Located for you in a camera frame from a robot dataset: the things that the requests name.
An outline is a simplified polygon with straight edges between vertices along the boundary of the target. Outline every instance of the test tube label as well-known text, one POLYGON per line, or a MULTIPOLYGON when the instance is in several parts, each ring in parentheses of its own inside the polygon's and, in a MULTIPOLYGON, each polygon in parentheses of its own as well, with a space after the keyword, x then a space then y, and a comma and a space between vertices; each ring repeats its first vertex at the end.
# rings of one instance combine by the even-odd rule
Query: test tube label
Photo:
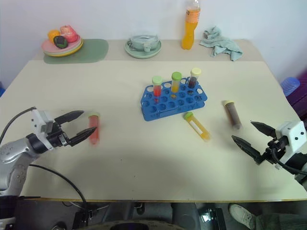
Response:
POLYGON ((199 135, 202 134, 202 130, 194 123, 194 121, 190 121, 191 126, 198 132, 199 135))

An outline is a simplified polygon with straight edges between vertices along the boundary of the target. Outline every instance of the yellow cap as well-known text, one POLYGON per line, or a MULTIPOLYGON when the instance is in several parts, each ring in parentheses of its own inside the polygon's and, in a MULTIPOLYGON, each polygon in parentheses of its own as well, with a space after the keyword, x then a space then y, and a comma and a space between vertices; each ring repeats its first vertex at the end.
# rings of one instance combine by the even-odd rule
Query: yellow cap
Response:
POLYGON ((193 77, 198 77, 198 76, 200 76, 200 74, 201 74, 201 69, 200 68, 193 68, 191 70, 191 75, 193 77))
POLYGON ((235 103, 234 101, 223 101, 223 105, 225 106, 225 105, 227 105, 227 104, 229 104, 229 103, 235 103))
POLYGON ((100 117, 100 114, 98 112, 90 112, 88 117, 90 116, 97 116, 97 117, 100 117))

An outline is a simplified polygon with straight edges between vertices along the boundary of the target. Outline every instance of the purple object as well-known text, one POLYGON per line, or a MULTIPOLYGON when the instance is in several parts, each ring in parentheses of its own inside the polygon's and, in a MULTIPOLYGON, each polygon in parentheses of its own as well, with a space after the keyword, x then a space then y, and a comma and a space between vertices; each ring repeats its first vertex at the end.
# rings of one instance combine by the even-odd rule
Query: purple object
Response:
POLYGON ((287 100, 307 127, 307 71, 298 79, 301 85, 287 97, 287 100))

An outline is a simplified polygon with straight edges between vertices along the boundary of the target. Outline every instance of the orange bottle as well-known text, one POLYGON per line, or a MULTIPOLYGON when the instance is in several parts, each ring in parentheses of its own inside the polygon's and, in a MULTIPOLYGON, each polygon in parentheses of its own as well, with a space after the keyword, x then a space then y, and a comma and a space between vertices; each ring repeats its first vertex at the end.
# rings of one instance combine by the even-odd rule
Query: orange bottle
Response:
POLYGON ((199 0, 189 0, 186 11, 185 35, 181 42, 183 49, 191 49, 194 43, 194 30, 198 24, 201 8, 199 0))

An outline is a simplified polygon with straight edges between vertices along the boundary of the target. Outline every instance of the cloth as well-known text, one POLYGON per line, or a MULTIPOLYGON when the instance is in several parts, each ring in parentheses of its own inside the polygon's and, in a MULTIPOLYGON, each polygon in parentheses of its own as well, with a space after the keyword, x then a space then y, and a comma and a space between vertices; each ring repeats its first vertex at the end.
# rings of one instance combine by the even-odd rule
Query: cloth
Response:
POLYGON ((256 217, 255 230, 307 230, 307 215, 263 214, 256 217))
POLYGON ((243 51, 240 47, 231 39, 221 36, 221 30, 218 27, 213 27, 205 30, 207 38, 201 40, 200 45, 207 48, 213 47, 211 57, 215 57, 220 53, 226 53, 230 55, 232 61, 238 60, 242 57, 243 51))

